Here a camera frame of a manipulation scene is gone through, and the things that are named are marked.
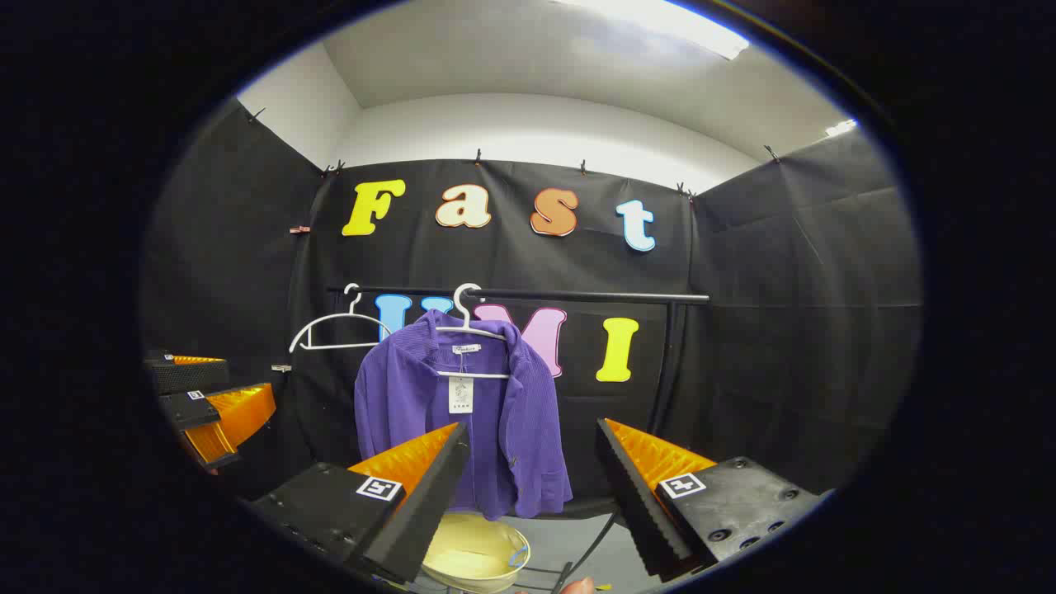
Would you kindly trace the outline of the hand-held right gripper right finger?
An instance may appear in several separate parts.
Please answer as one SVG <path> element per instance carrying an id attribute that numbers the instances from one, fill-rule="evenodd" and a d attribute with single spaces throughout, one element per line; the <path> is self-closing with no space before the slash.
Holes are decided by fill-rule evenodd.
<path id="1" fill-rule="evenodd" d="M 765 544 L 826 499 L 746 456 L 712 461 L 600 417 L 596 454 L 646 572 L 661 580 Z"/>

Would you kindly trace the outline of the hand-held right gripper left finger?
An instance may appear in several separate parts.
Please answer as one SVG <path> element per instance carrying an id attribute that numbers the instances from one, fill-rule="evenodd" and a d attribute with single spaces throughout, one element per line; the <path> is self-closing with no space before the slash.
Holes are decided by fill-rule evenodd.
<path id="1" fill-rule="evenodd" d="M 470 458 L 452 422 L 348 467 L 317 463 L 258 497 L 252 512 L 314 557 L 404 584 L 422 567 Z"/>

